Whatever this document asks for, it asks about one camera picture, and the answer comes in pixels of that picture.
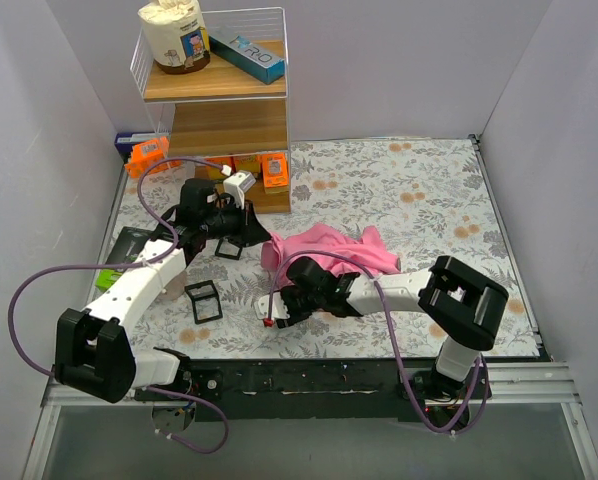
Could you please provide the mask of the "pink t-shirt garment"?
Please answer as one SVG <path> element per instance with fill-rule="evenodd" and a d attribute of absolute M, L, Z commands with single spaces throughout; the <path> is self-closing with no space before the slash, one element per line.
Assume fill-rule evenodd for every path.
<path fill-rule="evenodd" d="M 353 239 L 322 223 L 286 238 L 272 233 L 271 239 L 261 247 L 260 264 L 264 270 L 276 272 L 288 256 L 307 250 L 325 251 L 350 258 L 366 267 L 372 275 L 401 272 L 399 257 L 388 251 L 376 227 L 366 227 L 359 239 Z"/>

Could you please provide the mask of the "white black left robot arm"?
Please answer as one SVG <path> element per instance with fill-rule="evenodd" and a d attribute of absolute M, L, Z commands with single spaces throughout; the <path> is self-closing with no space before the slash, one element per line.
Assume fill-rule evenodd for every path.
<path fill-rule="evenodd" d="M 130 390 L 156 386 L 172 400 L 184 398 L 192 386 L 180 367 L 183 355 L 167 349 L 134 352 L 129 336 L 165 287 L 184 272 L 208 240 L 239 249 L 270 240 L 256 218 L 246 192 L 251 173 L 239 171 L 218 191 L 207 179 L 190 178 L 177 205 L 159 216 L 158 226 L 127 269 L 99 298 L 81 310 L 68 309 L 56 329 L 54 377 L 110 403 Z"/>

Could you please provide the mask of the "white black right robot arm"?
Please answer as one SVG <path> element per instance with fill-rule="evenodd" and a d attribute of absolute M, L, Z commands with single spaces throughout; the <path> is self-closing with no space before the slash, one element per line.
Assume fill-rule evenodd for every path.
<path fill-rule="evenodd" d="M 499 283 L 452 256 L 428 270 L 372 275 L 357 266 L 334 274 L 307 255 L 286 267 L 289 284 L 255 304 L 267 327 L 293 326 L 322 310 L 338 318 L 379 312 L 427 314 L 446 334 L 422 387 L 433 398 L 454 397 L 468 384 L 478 356 L 493 349 L 509 299 Z"/>

